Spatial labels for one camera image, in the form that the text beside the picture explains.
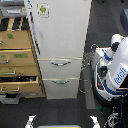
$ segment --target open drawer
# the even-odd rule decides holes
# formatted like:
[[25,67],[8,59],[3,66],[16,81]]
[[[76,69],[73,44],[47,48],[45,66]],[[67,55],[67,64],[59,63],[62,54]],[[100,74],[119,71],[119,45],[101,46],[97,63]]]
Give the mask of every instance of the open drawer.
[[0,51],[0,67],[26,65],[35,65],[31,49]]
[[39,92],[39,79],[37,76],[27,77],[26,80],[16,80],[15,77],[0,77],[0,93],[28,93]]
[[12,66],[0,67],[0,77],[16,77],[16,76],[35,76],[38,75],[36,65],[32,66]]

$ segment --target black object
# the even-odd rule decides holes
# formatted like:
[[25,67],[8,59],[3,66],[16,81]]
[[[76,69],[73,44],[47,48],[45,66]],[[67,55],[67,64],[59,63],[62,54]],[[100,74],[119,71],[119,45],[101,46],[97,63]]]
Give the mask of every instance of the black object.
[[28,30],[28,29],[29,29],[28,20],[26,19],[26,17],[24,17],[23,22],[22,22],[22,26],[21,26],[21,30]]
[[120,21],[126,34],[128,34],[128,9],[124,9],[120,13]]
[[19,30],[20,21],[21,21],[21,17],[14,19],[12,30]]
[[112,51],[116,52],[118,46],[119,46],[119,42],[112,44],[112,46],[111,46]]
[[0,82],[27,82],[27,81],[36,81],[36,76],[22,76],[18,75],[17,77],[0,77]]
[[8,21],[9,21],[9,18],[4,18],[1,20],[0,31],[6,31],[7,30]]

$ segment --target drawer handle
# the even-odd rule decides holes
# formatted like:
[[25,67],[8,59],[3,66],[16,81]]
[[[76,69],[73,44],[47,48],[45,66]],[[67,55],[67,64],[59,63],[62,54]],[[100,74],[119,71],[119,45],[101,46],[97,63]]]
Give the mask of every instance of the drawer handle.
[[56,84],[66,84],[68,82],[70,82],[69,80],[53,80],[52,81],[53,83],[56,83]]
[[7,91],[3,91],[4,88],[5,88],[5,86],[2,86],[2,87],[1,87],[1,92],[4,92],[4,93],[5,93],[5,92],[19,92],[19,90],[20,90],[20,89],[19,89],[19,86],[18,86],[18,89],[17,89],[17,90],[7,90]]
[[0,75],[15,75],[16,71],[14,72],[8,72],[8,73],[0,73]]
[[0,62],[0,64],[6,64],[9,63],[9,59],[7,61]]
[[64,66],[64,65],[71,63],[71,61],[64,62],[64,63],[56,63],[55,61],[51,61],[50,63],[56,66]]

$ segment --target refrigerator door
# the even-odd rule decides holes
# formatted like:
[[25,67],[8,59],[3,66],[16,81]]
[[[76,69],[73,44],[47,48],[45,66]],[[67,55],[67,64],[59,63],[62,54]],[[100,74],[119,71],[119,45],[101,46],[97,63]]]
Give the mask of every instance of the refrigerator door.
[[36,35],[35,47],[40,51],[38,59],[83,55],[91,0],[24,1],[31,30]]

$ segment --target wooden cabinet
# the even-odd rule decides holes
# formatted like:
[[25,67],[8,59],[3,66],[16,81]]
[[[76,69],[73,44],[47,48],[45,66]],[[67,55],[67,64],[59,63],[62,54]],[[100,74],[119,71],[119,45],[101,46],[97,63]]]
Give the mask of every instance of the wooden cabinet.
[[7,30],[0,31],[0,94],[45,97],[30,31],[21,30],[23,18],[19,29],[12,30],[14,22],[15,18],[10,18]]

